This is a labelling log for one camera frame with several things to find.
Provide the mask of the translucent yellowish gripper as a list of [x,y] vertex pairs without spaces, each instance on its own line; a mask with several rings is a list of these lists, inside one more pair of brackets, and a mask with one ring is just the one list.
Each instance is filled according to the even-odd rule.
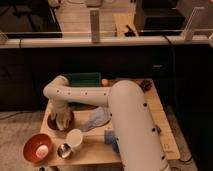
[[69,122],[71,121],[72,117],[70,115],[70,110],[62,111],[57,113],[55,116],[56,125],[59,130],[63,131],[69,127]]

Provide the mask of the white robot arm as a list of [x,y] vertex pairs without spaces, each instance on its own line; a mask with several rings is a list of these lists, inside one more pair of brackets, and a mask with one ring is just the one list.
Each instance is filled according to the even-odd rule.
[[171,171],[148,102],[139,85],[121,80],[111,87],[69,87],[57,76],[45,86],[53,113],[64,115],[68,102],[109,109],[124,171]]

